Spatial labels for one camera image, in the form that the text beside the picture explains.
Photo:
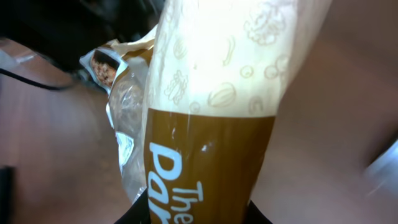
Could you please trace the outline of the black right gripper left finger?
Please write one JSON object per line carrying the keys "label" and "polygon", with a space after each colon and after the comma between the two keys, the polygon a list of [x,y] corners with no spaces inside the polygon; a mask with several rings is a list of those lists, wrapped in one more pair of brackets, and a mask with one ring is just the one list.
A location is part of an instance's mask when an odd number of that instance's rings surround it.
{"label": "black right gripper left finger", "polygon": [[151,224],[147,190],[141,193],[131,208],[114,224]]}

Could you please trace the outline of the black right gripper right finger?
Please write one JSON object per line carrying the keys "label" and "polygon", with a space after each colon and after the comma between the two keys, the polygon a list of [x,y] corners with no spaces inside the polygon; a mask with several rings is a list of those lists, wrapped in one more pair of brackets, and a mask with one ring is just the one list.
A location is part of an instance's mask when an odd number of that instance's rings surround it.
{"label": "black right gripper right finger", "polygon": [[247,210],[247,224],[272,224],[272,222],[250,201]]}

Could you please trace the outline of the brown white snack bag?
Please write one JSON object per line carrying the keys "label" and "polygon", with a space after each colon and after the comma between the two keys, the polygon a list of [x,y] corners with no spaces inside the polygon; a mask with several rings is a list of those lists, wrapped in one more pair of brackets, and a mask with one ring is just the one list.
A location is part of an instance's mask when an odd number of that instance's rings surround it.
{"label": "brown white snack bag", "polygon": [[135,42],[80,63],[108,94],[132,205],[151,223],[247,223],[280,101],[330,1],[166,1]]}

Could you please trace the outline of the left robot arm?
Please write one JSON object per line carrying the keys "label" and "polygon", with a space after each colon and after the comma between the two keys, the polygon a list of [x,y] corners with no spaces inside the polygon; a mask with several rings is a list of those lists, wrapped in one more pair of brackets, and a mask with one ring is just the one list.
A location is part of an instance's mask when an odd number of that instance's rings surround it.
{"label": "left robot arm", "polygon": [[1,0],[1,37],[64,71],[110,40],[134,42],[158,23],[165,0]]}

